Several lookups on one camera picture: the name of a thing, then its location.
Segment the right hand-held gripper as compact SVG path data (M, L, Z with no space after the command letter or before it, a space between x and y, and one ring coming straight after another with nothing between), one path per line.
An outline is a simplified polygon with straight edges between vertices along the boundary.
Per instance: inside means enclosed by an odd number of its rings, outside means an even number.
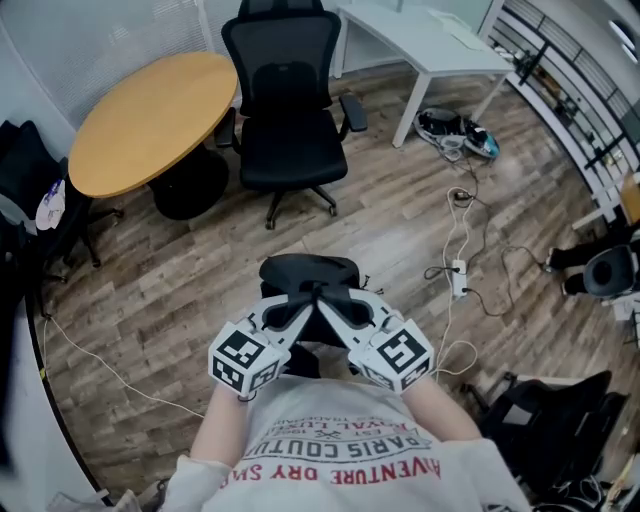
M319 311L350 350L350 366L364 378L401 394L432 368L434 349L429 340L413 320L389 310L378 294L323 288L320 298Z

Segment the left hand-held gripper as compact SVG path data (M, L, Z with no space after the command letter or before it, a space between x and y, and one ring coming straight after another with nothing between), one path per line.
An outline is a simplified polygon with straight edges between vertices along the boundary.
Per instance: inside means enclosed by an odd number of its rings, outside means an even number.
M208 349L208 373L241 399L274 381L289 362L290 348L313 313L310 293L263 298L256 311L227 322ZM264 329L265 321L288 321Z

